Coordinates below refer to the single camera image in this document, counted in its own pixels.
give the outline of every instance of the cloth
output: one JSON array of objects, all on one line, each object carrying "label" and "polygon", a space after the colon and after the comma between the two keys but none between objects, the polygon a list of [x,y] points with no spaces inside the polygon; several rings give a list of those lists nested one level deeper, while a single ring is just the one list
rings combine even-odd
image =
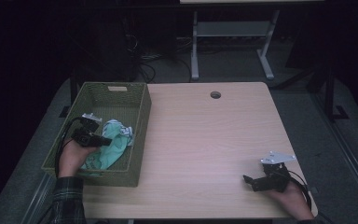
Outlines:
[{"label": "cloth", "polygon": [[104,124],[103,137],[112,139],[110,146],[102,146],[91,153],[81,169],[106,170],[123,155],[127,146],[133,144],[132,127],[127,128],[115,119]]},{"label": "cloth", "polygon": [[61,177],[53,190],[50,224],[86,224],[83,207],[83,179]]}]

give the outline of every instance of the person's left hand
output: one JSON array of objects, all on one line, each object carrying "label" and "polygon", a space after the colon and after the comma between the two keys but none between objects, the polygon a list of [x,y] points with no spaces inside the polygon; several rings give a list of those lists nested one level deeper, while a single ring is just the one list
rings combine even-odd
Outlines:
[{"label": "person's left hand", "polygon": [[60,157],[58,177],[75,176],[88,155],[97,149],[97,147],[82,147],[73,139],[66,140]]}]

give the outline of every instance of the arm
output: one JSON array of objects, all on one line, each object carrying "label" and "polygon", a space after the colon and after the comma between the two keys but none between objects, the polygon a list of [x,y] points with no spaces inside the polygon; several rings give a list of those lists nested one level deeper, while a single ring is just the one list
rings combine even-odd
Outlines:
[{"label": "arm", "polygon": [[86,223],[82,203],[83,180],[75,175],[87,156],[96,149],[81,147],[76,141],[67,141],[60,157],[49,223]]},{"label": "arm", "polygon": [[286,190],[283,193],[276,190],[267,190],[266,194],[277,201],[286,212],[298,220],[298,224],[322,224],[321,221],[315,219],[305,201],[301,189],[293,182],[288,183]]}]

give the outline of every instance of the plaid sleeve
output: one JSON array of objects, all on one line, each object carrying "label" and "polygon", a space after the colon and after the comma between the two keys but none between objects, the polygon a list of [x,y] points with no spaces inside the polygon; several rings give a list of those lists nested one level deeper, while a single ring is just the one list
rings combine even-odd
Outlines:
[{"label": "plaid sleeve", "polygon": [[58,178],[53,190],[50,224],[85,224],[82,202],[83,180],[77,177]]}]

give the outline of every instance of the folded clothing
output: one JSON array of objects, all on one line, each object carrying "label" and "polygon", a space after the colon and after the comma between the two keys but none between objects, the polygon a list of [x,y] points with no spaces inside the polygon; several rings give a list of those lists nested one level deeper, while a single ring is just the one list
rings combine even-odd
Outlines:
[{"label": "folded clothing", "polygon": [[112,139],[112,143],[89,154],[81,169],[106,170],[123,155],[127,146],[133,144],[132,127],[125,127],[115,119],[104,124],[103,137]]}]

